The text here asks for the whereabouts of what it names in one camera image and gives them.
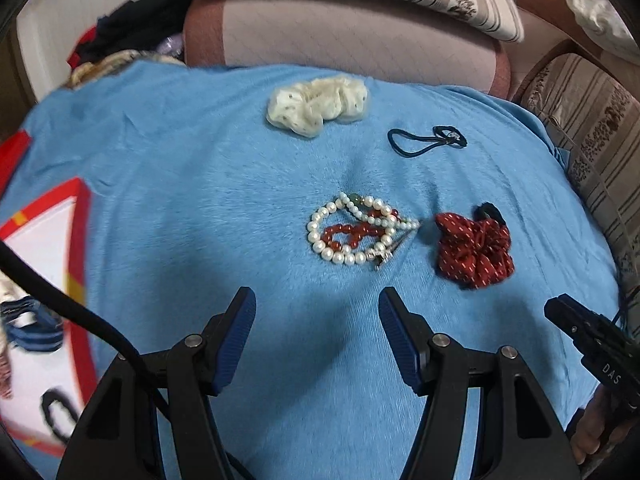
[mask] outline blue bedsheet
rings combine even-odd
[[[313,140],[266,123],[274,88],[332,74],[138,62],[79,91],[56,91],[24,124],[34,142],[0,221],[81,176],[94,194],[88,306],[142,352],[199,332],[239,286],[255,291],[238,372],[213,409],[228,450],[258,480],[399,477],[424,399],[402,383],[380,326],[376,302],[386,285],[468,348],[517,347],[567,423],[594,379],[543,306],[567,292],[612,316],[618,288],[609,248],[541,123],[471,89],[370,78],[361,122],[326,124]],[[430,135],[437,124],[456,126],[468,147],[405,159],[386,140],[390,128]],[[309,215],[340,190],[424,219],[382,271],[335,266],[311,252]],[[434,272],[433,216],[469,217],[482,202],[507,222],[516,271],[499,285],[461,290]],[[99,341],[93,348],[103,372],[114,351]],[[476,420],[470,407],[460,479],[470,470]],[[175,480],[170,432],[161,428]],[[27,452],[53,478],[55,461]]]

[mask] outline red scrunchie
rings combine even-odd
[[[455,213],[437,214],[436,224],[442,231],[438,267],[446,278],[481,288],[513,274],[506,225],[492,218],[474,222]]]

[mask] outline human hand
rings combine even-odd
[[[594,454],[600,448],[600,435],[604,431],[607,417],[610,416],[610,404],[611,397],[601,384],[587,404],[582,418],[578,421],[574,436],[571,437],[571,449],[578,465],[584,462],[587,455]],[[620,424],[612,431],[609,442],[612,444],[622,442],[638,420],[639,418],[635,417]]]

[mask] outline cream satin scrunchie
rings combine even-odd
[[[359,79],[339,75],[278,88],[271,95],[267,120],[303,137],[315,137],[324,121],[361,119],[369,91]]]

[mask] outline yellow stripe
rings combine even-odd
[[[76,282],[69,273],[66,274],[66,293],[78,303],[84,305],[84,286]]]
[[[15,215],[13,215],[11,217],[11,220],[13,220],[18,227],[25,225],[29,221],[29,219],[24,215],[22,211],[18,211]]]

